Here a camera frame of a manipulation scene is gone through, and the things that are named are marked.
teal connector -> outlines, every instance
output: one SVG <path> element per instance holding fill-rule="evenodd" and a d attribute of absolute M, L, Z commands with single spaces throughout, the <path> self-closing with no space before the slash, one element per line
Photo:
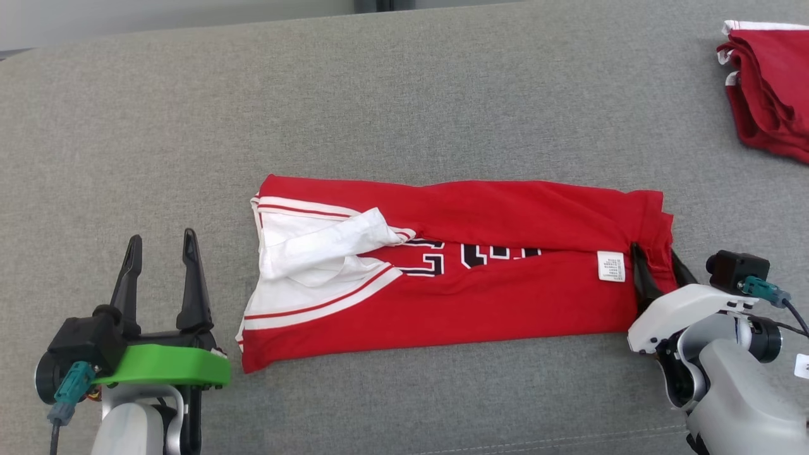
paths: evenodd
<path fill-rule="evenodd" d="M 55 426 L 64 427 L 70 423 L 76 411 L 78 400 L 81 400 L 92 387 L 95 370 L 87 362 L 76 362 L 70 367 L 59 390 L 53 395 L 56 404 L 48 413 L 48 420 Z"/>
<path fill-rule="evenodd" d="M 792 298 L 789 292 L 783 291 L 780 287 L 754 276 L 748 276 L 739 285 L 741 286 L 741 292 L 748 296 L 767 300 L 776 308 L 786 308 L 783 301 L 788 301 Z"/>

folded red clothing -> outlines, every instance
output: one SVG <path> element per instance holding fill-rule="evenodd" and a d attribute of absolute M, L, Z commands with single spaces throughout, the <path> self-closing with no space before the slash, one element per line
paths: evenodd
<path fill-rule="evenodd" d="M 626 331 L 632 244 L 676 289 L 655 191 L 545 181 L 412 187 L 268 176 L 252 199 L 260 278 L 236 339 L 275 360 Z"/>
<path fill-rule="evenodd" d="M 726 21 L 724 32 L 717 51 L 739 70 L 726 86 L 740 138 L 809 163 L 809 27 Z"/>

couch cushion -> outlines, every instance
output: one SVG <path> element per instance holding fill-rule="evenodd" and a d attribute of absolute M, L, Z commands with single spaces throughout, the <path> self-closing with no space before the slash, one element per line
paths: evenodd
<path fill-rule="evenodd" d="M 623 334 L 250 376 L 233 335 L 258 275 L 248 200 L 270 172 L 660 189 L 700 279 L 718 249 L 756 253 L 809 313 L 807 168 L 739 144 L 714 53 L 724 19 L 809 23 L 809 6 L 548 0 L 148 32 L 0 63 L 0 452 L 45 452 L 31 371 L 65 317 L 108 302 L 134 233 L 139 320 L 173 327 L 192 227 L 235 372 L 205 395 L 204 453 L 690 453 L 659 369 Z M 769 368 L 809 410 L 791 374 L 805 340 L 784 336 Z M 78 407 L 62 453 L 89 452 L 99 412 Z"/>

care label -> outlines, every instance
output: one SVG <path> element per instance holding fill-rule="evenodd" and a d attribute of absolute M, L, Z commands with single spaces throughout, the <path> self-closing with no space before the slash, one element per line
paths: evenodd
<path fill-rule="evenodd" d="M 809 355 L 798 354 L 798 358 L 795 359 L 795 375 L 809 379 Z"/>
<path fill-rule="evenodd" d="M 599 251 L 599 279 L 623 283 L 626 281 L 624 254 L 613 251 Z"/>

green plastic part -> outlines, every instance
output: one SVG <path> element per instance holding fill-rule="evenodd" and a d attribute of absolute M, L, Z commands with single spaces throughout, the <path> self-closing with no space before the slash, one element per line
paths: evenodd
<path fill-rule="evenodd" d="M 231 383 L 231 363 L 196 347 L 140 344 L 126 348 L 112 376 L 93 384 L 169 384 L 225 386 Z"/>

